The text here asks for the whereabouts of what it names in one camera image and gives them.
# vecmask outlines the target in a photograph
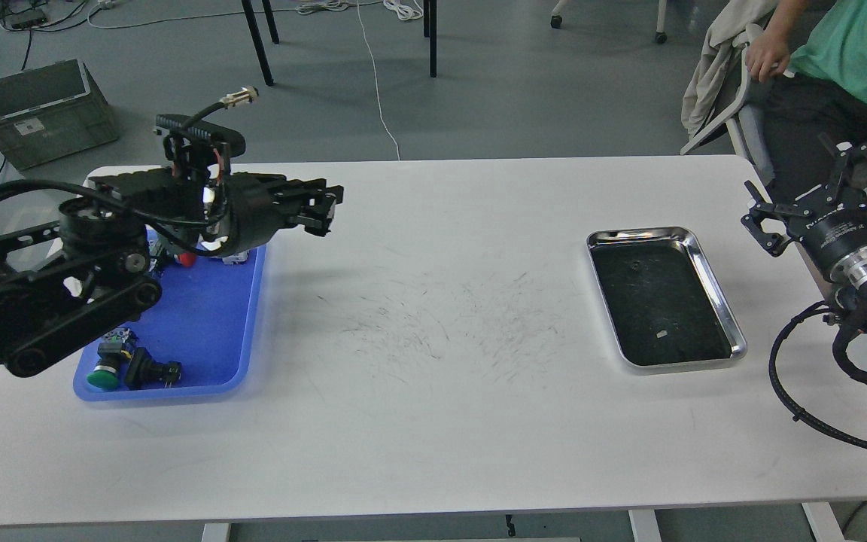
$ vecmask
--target robotic arm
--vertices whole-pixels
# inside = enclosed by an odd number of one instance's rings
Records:
[[[853,184],[856,171],[863,172],[863,186]],[[778,348],[788,333],[810,315],[825,313],[826,321],[838,326],[832,343],[832,356],[849,377],[867,385],[867,371],[857,367],[847,356],[852,340],[867,333],[867,145],[846,148],[836,154],[829,181],[816,186],[795,202],[771,203],[761,196],[750,181],[747,189],[754,198],[742,224],[771,256],[780,256],[792,242],[802,245],[819,274],[834,285],[829,302],[831,309],[816,304],[782,330],[771,351],[768,374],[775,394],[795,416],[823,433],[867,449],[866,440],[857,439],[808,414],[781,387],[774,368]],[[779,220],[785,233],[767,233],[764,220]]]
[[[254,99],[256,90],[245,88],[192,117],[160,114],[156,131],[171,167],[91,178],[90,187],[32,179],[0,185],[0,202],[34,190],[77,195],[59,205],[58,221],[0,236],[0,364],[32,376],[137,320],[162,294],[151,270],[163,257],[230,256],[296,226],[326,236],[342,186],[232,174],[230,159],[245,152],[243,136],[202,120]],[[147,226],[159,234],[162,254],[151,254]],[[54,239],[62,249],[33,269],[16,271],[7,262],[13,251]]]

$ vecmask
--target gray storage box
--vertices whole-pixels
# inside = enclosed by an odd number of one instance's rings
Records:
[[[117,137],[113,110],[78,59],[0,78],[0,152],[15,169]]]

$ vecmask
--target white cloth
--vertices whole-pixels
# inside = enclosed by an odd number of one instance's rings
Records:
[[[704,124],[725,81],[732,59],[753,37],[746,28],[764,20],[780,0],[731,0],[708,27],[701,46],[701,61],[681,102],[681,124],[691,138]]]

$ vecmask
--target hand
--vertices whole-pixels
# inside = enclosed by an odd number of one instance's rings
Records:
[[[744,59],[744,65],[747,67],[747,72],[751,74],[751,78],[756,79],[759,83],[764,83],[771,77],[784,73],[785,68],[788,68],[788,61],[791,56],[791,51],[788,51],[788,44],[784,38],[766,31],[756,40],[751,41],[751,45],[747,48],[747,58]]]

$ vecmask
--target power strip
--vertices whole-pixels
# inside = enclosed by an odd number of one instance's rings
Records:
[[[45,13],[42,10],[34,9],[28,11],[22,11],[21,14],[10,15],[6,18],[7,24],[9,24],[9,28],[13,30],[25,30],[27,28],[33,28],[41,24],[45,24],[48,22],[49,17],[45,16]]]

